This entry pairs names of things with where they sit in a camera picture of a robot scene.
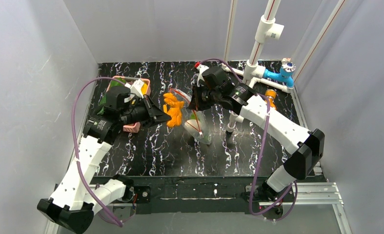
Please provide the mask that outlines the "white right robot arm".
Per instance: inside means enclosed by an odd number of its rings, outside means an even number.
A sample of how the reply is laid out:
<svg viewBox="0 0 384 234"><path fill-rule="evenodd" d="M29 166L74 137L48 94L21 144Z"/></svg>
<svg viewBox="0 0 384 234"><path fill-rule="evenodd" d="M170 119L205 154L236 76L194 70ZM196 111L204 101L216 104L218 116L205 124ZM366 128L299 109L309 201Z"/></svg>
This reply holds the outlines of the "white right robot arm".
<svg viewBox="0 0 384 234"><path fill-rule="evenodd" d="M290 153L262 185L262 192L276 195L295 180L305 179L323 157L325 135L320 129L302 127L267 102L245 83L233 83L221 67L199 64L198 80L192 86L189 109L203 111L219 104L262 127Z"/></svg>

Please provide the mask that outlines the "green cucumber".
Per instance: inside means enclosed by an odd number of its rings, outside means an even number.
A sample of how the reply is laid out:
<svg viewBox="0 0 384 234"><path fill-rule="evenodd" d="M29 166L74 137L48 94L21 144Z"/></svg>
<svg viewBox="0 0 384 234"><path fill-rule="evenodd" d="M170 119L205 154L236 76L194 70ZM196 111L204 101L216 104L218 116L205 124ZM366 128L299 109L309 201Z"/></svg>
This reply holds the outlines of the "green cucumber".
<svg viewBox="0 0 384 234"><path fill-rule="evenodd" d="M108 88L106 89L106 92L102 96L100 102L99 102L99 110L97 111L97 115L103 115L105 112L105 109L108 108L108 91L115 86L124 86L126 84L126 81L121 78L117 77L115 80L110 81Z"/></svg>

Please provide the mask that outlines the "orange ginger root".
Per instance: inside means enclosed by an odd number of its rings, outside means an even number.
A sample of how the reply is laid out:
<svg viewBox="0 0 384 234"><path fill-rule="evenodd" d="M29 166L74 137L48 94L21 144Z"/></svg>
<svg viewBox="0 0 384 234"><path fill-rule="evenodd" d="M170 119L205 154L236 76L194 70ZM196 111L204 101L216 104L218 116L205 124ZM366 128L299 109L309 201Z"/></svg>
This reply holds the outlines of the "orange ginger root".
<svg viewBox="0 0 384 234"><path fill-rule="evenodd" d="M163 95L164 105L163 111L168 114L171 119L166 123L167 127L174 128L182 124L182 108L184 101L179 101L172 93Z"/></svg>

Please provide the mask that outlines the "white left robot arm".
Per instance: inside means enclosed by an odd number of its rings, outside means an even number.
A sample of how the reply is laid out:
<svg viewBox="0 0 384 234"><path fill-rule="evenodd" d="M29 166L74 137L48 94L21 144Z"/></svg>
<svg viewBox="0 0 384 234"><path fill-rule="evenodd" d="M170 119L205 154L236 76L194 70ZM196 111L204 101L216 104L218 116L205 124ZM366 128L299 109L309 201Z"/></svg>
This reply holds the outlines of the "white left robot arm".
<svg viewBox="0 0 384 234"><path fill-rule="evenodd" d="M37 210L47 219L76 234L84 233L95 214L111 202L131 200L135 195L133 180L124 175L113 176L95 190L89 187L123 127L137 122L151 127L171 120L148 95L137 95L128 87L111 87L105 98L105 103L87 120L80 142L75 143L75 158L61 183L49 198L42 198L37 204Z"/></svg>

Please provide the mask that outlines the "clear zip top bag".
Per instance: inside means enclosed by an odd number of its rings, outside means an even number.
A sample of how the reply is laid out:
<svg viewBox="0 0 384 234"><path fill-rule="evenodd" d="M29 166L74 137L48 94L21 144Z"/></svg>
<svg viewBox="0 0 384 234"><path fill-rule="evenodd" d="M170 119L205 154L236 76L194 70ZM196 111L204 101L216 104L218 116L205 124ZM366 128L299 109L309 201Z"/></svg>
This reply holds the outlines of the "clear zip top bag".
<svg viewBox="0 0 384 234"><path fill-rule="evenodd" d="M209 145L212 141L212 133L206 122L205 114L202 111L188 109L191 101L191 96L185 92L170 88L178 101L184 101L184 107L181 108L182 126L183 128L198 142Z"/></svg>

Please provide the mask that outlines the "white radish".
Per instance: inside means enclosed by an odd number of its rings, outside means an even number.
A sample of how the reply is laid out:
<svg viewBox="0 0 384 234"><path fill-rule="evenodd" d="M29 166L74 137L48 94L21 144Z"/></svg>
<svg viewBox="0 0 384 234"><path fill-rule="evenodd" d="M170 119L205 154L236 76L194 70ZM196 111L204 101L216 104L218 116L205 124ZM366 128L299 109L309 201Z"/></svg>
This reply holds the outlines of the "white radish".
<svg viewBox="0 0 384 234"><path fill-rule="evenodd" d="M198 121L196 119L189 119L184 123L184 128L185 130L190 134L190 135L200 135L200 127L198 125Z"/></svg>

